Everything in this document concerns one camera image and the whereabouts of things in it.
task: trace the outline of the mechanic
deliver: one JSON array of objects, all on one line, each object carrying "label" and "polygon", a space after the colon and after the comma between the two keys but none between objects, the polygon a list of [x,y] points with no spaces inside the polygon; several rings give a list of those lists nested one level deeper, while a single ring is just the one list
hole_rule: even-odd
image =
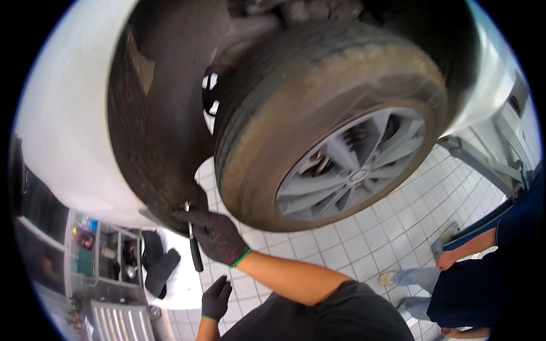
[{"label": "mechanic", "polygon": [[[226,216],[176,212],[212,260],[236,267],[273,293],[227,331],[222,340],[413,340],[396,309],[370,287],[322,266],[251,250]],[[231,286],[220,277],[203,293],[197,341],[220,339],[218,321]]]},{"label": "mechanic", "polygon": [[[387,272],[383,285],[420,285],[430,297],[408,297],[399,312],[437,322],[448,338],[475,339],[490,335],[519,293],[540,216],[525,212],[517,218],[493,221],[496,227],[483,232],[451,251],[444,251],[436,267]],[[482,259],[457,262],[467,256],[498,246]],[[460,327],[472,327],[458,330]]]}]

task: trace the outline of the white car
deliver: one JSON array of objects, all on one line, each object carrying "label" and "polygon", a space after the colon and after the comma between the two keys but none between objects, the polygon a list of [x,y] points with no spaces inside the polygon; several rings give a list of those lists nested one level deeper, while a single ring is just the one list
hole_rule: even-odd
[{"label": "white car", "polygon": [[249,226],[350,216],[523,79],[473,1],[391,3],[79,0],[22,94],[24,161],[65,206],[129,228],[177,228],[169,212],[186,200],[207,209],[194,176],[210,157]]}]

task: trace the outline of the wheel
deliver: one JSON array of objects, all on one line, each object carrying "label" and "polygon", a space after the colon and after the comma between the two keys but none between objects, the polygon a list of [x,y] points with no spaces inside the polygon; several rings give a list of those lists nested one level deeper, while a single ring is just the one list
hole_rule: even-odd
[{"label": "wheel", "polygon": [[358,23],[281,33],[221,93],[220,195],[234,217],[272,232],[317,228],[372,205],[415,171],[446,125],[434,62]]},{"label": "wheel", "polygon": [[161,309],[158,306],[148,306],[148,314],[150,315],[150,320],[156,321],[161,317]]}]

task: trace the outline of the hand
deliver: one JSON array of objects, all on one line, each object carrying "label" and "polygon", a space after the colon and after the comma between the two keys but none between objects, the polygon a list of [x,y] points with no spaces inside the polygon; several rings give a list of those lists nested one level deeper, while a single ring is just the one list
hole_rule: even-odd
[{"label": "hand", "polygon": [[446,338],[457,339],[460,336],[461,331],[457,328],[442,328],[442,335]]},{"label": "hand", "polygon": [[203,293],[201,314],[216,322],[228,311],[228,299],[232,284],[227,276],[221,276]]},{"label": "hand", "polygon": [[227,216],[208,211],[177,211],[173,217],[193,224],[193,234],[211,259],[233,266],[250,248]]},{"label": "hand", "polygon": [[436,267],[442,271],[449,269],[457,259],[453,257],[452,251],[444,251],[438,261],[436,262]]}]

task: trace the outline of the forearm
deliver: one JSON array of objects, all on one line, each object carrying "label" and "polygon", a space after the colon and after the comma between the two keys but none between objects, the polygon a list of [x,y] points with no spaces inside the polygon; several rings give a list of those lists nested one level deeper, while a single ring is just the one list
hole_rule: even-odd
[{"label": "forearm", "polygon": [[483,250],[487,250],[492,246],[496,246],[496,233],[497,228],[493,228],[474,237],[464,245],[461,245],[452,251],[454,258],[461,259],[475,253],[482,252]]},{"label": "forearm", "polygon": [[251,251],[237,265],[276,294],[306,306],[324,301],[352,278],[322,266]]},{"label": "forearm", "polygon": [[491,328],[472,328],[457,333],[457,339],[481,339],[491,334]]},{"label": "forearm", "polygon": [[218,323],[208,318],[201,318],[195,341],[218,341],[219,339]]}]

